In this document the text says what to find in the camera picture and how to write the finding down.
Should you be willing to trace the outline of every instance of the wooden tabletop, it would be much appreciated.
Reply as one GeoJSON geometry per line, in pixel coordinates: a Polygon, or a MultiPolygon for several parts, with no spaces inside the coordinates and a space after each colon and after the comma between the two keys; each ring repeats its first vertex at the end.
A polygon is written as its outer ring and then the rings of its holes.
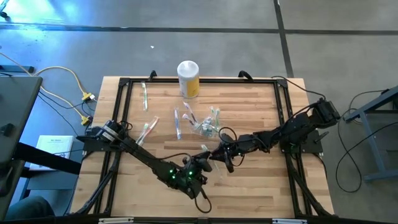
{"type": "MultiPolygon", "coordinates": [[[[93,125],[102,126],[111,119],[120,77],[104,77],[93,125]]],[[[290,79],[304,87],[301,78],[290,79]]],[[[293,112],[308,105],[307,94],[289,84],[293,112]]],[[[208,139],[190,130],[189,123],[181,120],[182,139],[177,140],[174,123],[174,108],[180,108],[183,115],[183,98],[180,96],[178,83],[147,83],[148,111],[143,111],[143,91],[136,83],[132,89],[128,121],[133,129],[130,136],[137,139],[144,123],[149,123],[154,116],[159,122],[146,137],[144,149],[157,157],[169,156],[179,152],[197,154],[201,144],[210,150],[215,149],[219,139],[208,139]]],[[[187,100],[198,119],[210,115],[210,106],[221,110],[222,126],[229,126],[237,135],[254,131],[270,130],[279,125],[274,89],[268,84],[227,84],[201,83],[199,96],[187,100]]],[[[121,103],[119,119],[123,112],[121,103]]],[[[103,152],[92,153],[81,166],[80,176],[72,203],[71,212],[77,211],[89,199],[98,185],[103,152]]],[[[182,164],[182,157],[170,159],[182,164]]],[[[307,184],[324,208],[333,213],[328,184],[321,162],[311,154],[303,155],[303,164],[307,184]]],[[[253,152],[248,154],[235,172],[228,173],[223,163],[217,162],[220,172],[213,168],[211,173],[203,173],[208,183],[203,186],[209,196],[213,209],[209,214],[200,213],[187,195],[168,188],[156,179],[152,171],[130,154],[121,157],[118,181],[114,195],[112,216],[134,217],[237,217],[237,218],[292,218],[294,216],[292,199],[284,155],[278,146],[270,154],[253,152]]],[[[104,209],[108,186],[104,191],[101,209],[104,209]]],[[[299,202],[304,211],[301,191],[299,202]]],[[[198,205],[208,209],[208,202],[200,195],[198,205]]]]}

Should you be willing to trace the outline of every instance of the yellow label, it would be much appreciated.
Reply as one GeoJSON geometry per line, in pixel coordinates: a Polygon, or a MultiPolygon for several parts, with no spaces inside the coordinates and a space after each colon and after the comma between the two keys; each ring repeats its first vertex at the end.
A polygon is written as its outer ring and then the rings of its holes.
{"type": "Polygon", "coordinates": [[[195,97],[199,93],[199,77],[187,81],[187,97],[195,97]]]}

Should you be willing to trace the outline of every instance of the gray floor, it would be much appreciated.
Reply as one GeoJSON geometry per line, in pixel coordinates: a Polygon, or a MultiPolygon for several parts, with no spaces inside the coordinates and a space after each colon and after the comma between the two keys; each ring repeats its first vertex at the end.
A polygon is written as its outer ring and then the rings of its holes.
{"type": "MultiPolygon", "coordinates": [[[[280,0],[286,29],[398,30],[398,2],[393,0],[280,0]]],[[[5,11],[12,22],[114,27],[207,27],[277,29],[272,0],[10,0],[5,11]]],[[[0,30],[1,51],[24,65],[44,68],[61,65],[75,71],[84,87],[98,94],[105,75],[175,75],[182,60],[194,60],[203,76],[235,77],[246,70],[254,77],[286,76],[279,34],[222,34],[181,32],[72,32],[0,30]]],[[[287,35],[294,77],[305,79],[309,90],[324,93],[340,113],[354,95],[393,87],[398,83],[396,35],[287,35]]],[[[0,64],[10,64],[0,58],[0,64]]],[[[80,92],[70,74],[52,70],[44,85],[74,104],[80,92]]],[[[360,97],[360,106],[377,94],[360,97]]],[[[310,101],[317,100],[309,95],[310,101]]],[[[80,118],[60,110],[79,133],[80,118]]],[[[365,137],[361,126],[342,124],[348,147],[365,137]]],[[[323,139],[333,207],[346,218],[396,222],[398,180],[363,183],[359,192],[340,190],[335,180],[343,148],[337,127],[323,139]]],[[[40,134],[73,134],[51,108],[37,100],[22,136],[35,145],[40,134]]],[[[376,171],[367,142],[353,151],[363,174],[376,171]]],[[[341,185],[354,189],[358,174],[349,159],[339,171],[341,185]]],[[[70,191],[34,191],[61,215],[70,191]]]]}

